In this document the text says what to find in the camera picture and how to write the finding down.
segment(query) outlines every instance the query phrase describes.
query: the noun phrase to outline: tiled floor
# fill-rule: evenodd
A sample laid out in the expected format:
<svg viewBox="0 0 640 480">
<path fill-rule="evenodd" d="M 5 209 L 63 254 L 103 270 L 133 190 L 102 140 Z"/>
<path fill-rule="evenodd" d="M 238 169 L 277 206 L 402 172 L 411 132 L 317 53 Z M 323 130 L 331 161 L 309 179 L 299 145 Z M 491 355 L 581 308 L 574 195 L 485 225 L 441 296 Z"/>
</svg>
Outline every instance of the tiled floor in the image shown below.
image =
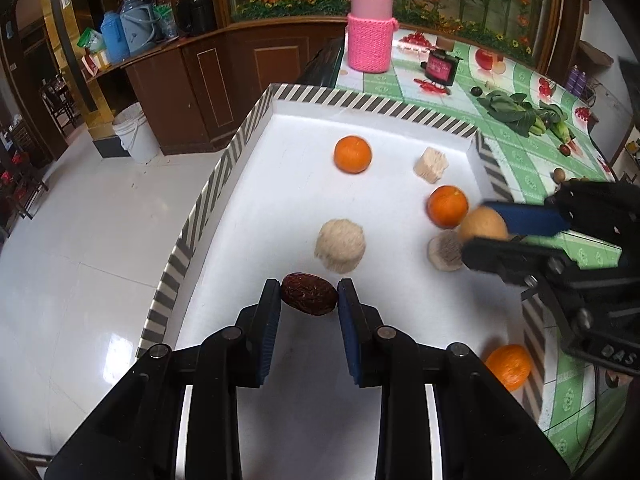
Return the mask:
<svg viewBox="0 0 640 480">
<path fill-rule="evenodd" d="M 133 362 L 154 289 L 220 153 L 102 160 L 86 130 L 0 252 L 0 433 L 55 453 Z"/>
</svg>

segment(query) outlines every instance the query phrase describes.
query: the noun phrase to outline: white bucket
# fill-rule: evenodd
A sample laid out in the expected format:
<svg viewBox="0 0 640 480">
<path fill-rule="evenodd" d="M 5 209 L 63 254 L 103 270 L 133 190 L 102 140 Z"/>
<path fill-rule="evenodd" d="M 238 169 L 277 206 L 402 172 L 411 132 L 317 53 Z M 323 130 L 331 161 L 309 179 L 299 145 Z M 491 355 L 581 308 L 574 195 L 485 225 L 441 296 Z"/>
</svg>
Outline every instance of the white bucket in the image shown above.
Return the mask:
<svg viewBox="0 0 640 480">
<path fill-rule="evenodd" d="M 160 145 L 151 130 L 140 103 L 121 111 L 113 120 L 113 131 L 124 150 L 139 164 L 146 164 L 160 153 Z"/>
</svg>

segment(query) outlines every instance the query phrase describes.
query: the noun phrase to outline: egg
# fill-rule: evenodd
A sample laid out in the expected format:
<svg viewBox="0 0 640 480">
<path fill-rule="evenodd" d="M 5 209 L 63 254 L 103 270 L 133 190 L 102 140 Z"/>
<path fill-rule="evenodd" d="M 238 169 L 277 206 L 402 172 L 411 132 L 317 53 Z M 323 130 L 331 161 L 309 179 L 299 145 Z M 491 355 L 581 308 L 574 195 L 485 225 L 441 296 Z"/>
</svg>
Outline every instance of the egg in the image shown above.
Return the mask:
<svg viewBox="0 0 640 480">
<path fill-rule="evenodd" d="M 480 206 L 465 216 L 458 231 L 458 238 L 462 243 L 466 243 L 476 236 L 507 240 L 509 232 L 507 224 L 494 209 Z"/>
</svg>

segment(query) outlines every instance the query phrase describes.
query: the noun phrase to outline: black cable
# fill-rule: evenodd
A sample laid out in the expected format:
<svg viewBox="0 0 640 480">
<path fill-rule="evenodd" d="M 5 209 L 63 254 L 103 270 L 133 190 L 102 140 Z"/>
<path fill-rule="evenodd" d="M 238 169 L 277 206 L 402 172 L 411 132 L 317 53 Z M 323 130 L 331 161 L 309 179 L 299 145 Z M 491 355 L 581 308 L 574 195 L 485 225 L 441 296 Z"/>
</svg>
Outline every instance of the black cable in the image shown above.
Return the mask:
<svg viewBox="0 0 640 480">
<path fill-rule="evenodd" d="M 600 367 L 598 365 L 593 365 L 593 377 L 595 381 L 595 399 L 593 400 L 593 424 L 591 425 L 591 429 L 589 430 L 589 436 L 587 437 L 587 442 L 584 444 L 584 449 L 582 453 L 580 453 L 580 458 L 578 462 L 575 464 L 575 472 L 572 477 L 575 477 L 575 473 L 580 469 L 580 462 L 584 459 L 584 456 L 587 454 L 587 450 L 591 444 L 591 437 L 593 436 L 593 428 L 596 427 L 596 418 L 598 416 L 598 390 L 600 384 Z"/>
</svg>

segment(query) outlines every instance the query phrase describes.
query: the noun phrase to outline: blue thermos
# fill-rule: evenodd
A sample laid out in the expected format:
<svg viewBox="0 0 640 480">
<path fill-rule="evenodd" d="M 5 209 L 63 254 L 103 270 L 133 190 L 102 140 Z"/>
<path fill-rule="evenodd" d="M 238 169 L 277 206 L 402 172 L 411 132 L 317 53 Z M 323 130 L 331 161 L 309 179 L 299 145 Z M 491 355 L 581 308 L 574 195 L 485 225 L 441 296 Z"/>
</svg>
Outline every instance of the blue thermos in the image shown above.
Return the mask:
<svg viewBox="0 0 640 480">
<path fill-rule="evenodd" d="M 105 13 L 100 32 L 107 46 L 107 57 L 110 63 L 119 63 L 131 55 L 122 28 L 122 20 L 117 12 L 109 10 Z"/>
</svg>

